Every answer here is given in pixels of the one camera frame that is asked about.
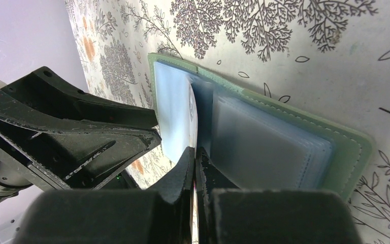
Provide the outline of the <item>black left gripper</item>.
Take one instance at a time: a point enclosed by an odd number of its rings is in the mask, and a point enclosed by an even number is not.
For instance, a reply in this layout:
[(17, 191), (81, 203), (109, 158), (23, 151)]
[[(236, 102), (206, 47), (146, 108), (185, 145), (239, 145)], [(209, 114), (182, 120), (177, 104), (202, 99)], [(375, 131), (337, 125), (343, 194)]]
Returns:
[[(0, 90), (0, 138), (21, 163), (55, 189), (98, 190), (161, 143), (155, 127), (52, 117)], [(33, 184), (0, 149), (0, 203)]]

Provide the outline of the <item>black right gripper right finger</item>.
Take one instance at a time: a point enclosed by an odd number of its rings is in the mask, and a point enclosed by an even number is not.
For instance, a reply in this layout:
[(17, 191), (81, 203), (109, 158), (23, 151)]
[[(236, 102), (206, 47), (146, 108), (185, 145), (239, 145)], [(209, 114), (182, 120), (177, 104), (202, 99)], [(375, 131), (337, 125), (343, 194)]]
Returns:
[(361, 243), (344, 201), (313, 190), (245, 190), (196, 155), (200, 243)]

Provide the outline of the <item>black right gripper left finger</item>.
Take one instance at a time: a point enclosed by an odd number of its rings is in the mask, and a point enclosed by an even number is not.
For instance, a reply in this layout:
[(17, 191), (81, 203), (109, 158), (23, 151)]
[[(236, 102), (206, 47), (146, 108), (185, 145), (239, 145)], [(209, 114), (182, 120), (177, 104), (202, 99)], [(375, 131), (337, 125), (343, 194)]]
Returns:
[(191, 243), (194, 149), (145, 190), (57, 190), (29, 207), (14, 243)]

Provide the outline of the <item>green card holder wallet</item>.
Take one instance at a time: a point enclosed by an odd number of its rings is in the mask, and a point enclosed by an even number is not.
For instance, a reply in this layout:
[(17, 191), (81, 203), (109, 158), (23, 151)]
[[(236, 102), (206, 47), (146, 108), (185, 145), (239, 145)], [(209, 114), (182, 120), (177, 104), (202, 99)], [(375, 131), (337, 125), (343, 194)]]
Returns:
[(148, 54), (162, 151), (177, 162), (189, 146), (189, 75), (197, 147), (244, 189), (323, 189), (351, 197), (374, 150), (372, 139), (240, 87), (194, 63)]

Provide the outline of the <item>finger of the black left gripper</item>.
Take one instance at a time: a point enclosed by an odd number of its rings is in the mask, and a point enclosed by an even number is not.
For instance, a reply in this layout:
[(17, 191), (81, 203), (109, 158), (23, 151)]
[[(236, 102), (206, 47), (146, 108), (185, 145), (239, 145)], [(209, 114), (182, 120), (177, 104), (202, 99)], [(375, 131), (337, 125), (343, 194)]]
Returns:
[(43, 66), (3, 88), (15, 100), (41, 113), (70, 120), (89, 120), (151, 129), (154, 110), (100, 98), (71, 85)]

